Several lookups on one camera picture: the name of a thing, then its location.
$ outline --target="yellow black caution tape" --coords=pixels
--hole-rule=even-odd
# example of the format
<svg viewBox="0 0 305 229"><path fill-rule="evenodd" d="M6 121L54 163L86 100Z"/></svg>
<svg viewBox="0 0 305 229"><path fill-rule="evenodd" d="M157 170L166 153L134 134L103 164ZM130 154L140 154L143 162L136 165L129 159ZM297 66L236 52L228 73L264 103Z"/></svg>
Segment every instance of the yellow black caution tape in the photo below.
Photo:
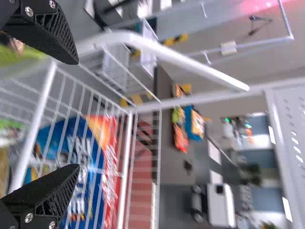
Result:
<svg viewBox="0 0 305 229"><path fill-rule="evenodd" d="M185 42L188 39L189 39L189 35L184 33L184 34L181 34L179 36L176 36L176 37L173 37L173 38L170 38L170 39L166 39L161 43L165 46L173 46L174 44L179 44L179 43ZM135 52L132 52L130 54L130 57L140 56L140 54L141 54L141 50L136 50Z"/></svg>
<svg viewBox="0 0 305 229"><path fill-rule="evenodd" d="M132 94L130 96L127 96L127 99L131 100L134 104L142 104L145 102L149 102L151 100L153 100L153 96L148 93L142 93L142 94ZM125 99L121 99L120 100L120 105L121 107L128 107L129 102L127 102Z"/></svg>

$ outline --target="small black object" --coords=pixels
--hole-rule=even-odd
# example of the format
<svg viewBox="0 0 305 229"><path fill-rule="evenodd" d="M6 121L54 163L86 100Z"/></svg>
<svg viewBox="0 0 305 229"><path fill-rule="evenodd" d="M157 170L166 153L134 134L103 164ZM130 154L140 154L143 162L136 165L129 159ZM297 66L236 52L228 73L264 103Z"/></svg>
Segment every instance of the small black object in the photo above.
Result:
<svg viewBox="0 0 305 229"><path fill-rule="evenodd" d="M261 17L257 17L257 16L254 16L254 15L249 16L249 19L250 19L251 21L269 21L269 22L272 22L272 21L273 21L273 19L261 18Z"/></svg>
<svg viewBox="0 0 305 229"><path fill-rule="evenodd" d="M216 186L216 193L217 194L223 194L224 193L224 186L223 185L217 185Z"/></svg>
<svg viewBox="0 0 305 229"><path fill-rule="evenodd" d="M79 63L68 22L55 0L53 7L49 0L3 2L6 4L0 9L0 30L64 63Z"/></svg>
<svg viewBox="0 0 305 229"><path fill-rule="evenodd" d="M53 221L58 226L66 214L79 171L78 164L67 165L3 197L7 210L1 211L0 219L11 214L19 223L16 229L48 228ZM28 214L33 215L30 223L25 222Z"/></svg>
<svg viewBox="0 0 305 229"><path fill-rule="evenodd" d="M184 161L184 169L186 170L187 174L190 175L192 170L193 170L193 166L191 163L189 163L188 161Z"/></svg>

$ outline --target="ceiling light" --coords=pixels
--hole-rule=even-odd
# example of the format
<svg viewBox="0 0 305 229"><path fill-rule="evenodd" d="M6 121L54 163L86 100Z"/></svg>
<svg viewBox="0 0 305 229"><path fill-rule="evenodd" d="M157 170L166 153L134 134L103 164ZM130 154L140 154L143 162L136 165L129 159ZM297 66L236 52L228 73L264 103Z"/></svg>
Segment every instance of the ceiling light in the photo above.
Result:
<svg viewBox="0 0 305 229"><path fill-rule="evenodd" d="M295 157L296 157L300 162L303 163L303 159L302 159L299 155L295 155Z"/></svg>
<svg viewBox="0 0 305 229"><path fill-rule="evenodd" d="M301 150L300 150L298 147L294 146L294 149L295 149L295 151L298 152L299 154L301 153Z"/></svg>
<svg viewBox="0 0 305 229"><path fill-rule="evenodd" d="M286 218L292 222L292 216L291 216L291 211L289 207L289 202L286 198L283 197L283 204L284 204L284 210L285 210L285 215Z"/></svg>
<svg viewBox="0 0 305 229"><path fill-rule="evenodd" d="M273 128L271 126L268 126L269 128L269 134L270 134L270 140L273 144L276 145L276 142L275 142L275 134L273 132Z"/></svg>
<svg viewBox="0 0 305 229"><path fill-rule="evenodd" d="M294 143L296 143L297 145L299 144L299 142L298 142L294 137L292 137L291 139L292 139L292 141L293 141Z"/></svg>

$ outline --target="grocery item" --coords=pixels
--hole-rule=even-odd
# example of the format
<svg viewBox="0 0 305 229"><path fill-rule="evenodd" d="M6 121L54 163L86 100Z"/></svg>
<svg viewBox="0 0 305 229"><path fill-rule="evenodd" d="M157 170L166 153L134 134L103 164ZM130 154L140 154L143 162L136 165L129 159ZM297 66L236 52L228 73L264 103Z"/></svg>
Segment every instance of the grocery item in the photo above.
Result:
<svg viewBox="0 0 305 229"><path fill-rule="evenodd" d="M14 145L23 140L25 127L20 122L0 119L0 148Z"/></svg>
<svg viewBox="0 0 305 229"><path fill-rule="evenodd" d="M187 147L189 141L187 138L186 131L180 128L177 124L174 124L174 141L177 149L184 153L187 153Z"/></svg>
<svg viewBox="0 0 305 229"><path fill-rule="evenodd" d="M10 164L8 146L0 148L0 198L7 194L9 187Z"/></svg>
<svg viewBox="0 0 305 229"><path fill-rule="evenodd" d="M204 137L204 119L196 111L192 110L192 133Z"/></svg>
<svg viewBox="0 0 305 229"><path fill-rule="evenodd" d="M184 110L180 106L173 109L172 122L184 129L185 114Z"/></svg>
<svg viewBox="0 0 305 229"><path fill-rule="evenodd" d="M192 110L193 106L186 106L183 108L185 113L185 131L187 133L187 136L190 140L198 141L200 142L202 140L200 135L195 135L192 131Z"/></svg>
<svg viewBox="0 0 305 229"><path fill-rule="evenodd" d="M45 157L45 165L42 168L39 165L29 167L25 183L36 179L40 169L44 175L56 169L56 165L81 165L78 183L67 215L61 221L61 229L65 225L69 225L70 229L76 228L78 219L79 228L85 228L86 224L88 228L93 228L94 218L104 229L110 225L116 228L120 192L120 179L114 176L117 166L116 126L114 117L88 115L58 121L53 127L46 126L38 132L33 155L40 160ZM98 173L96 169L104 170L104 173Z"/></svg>

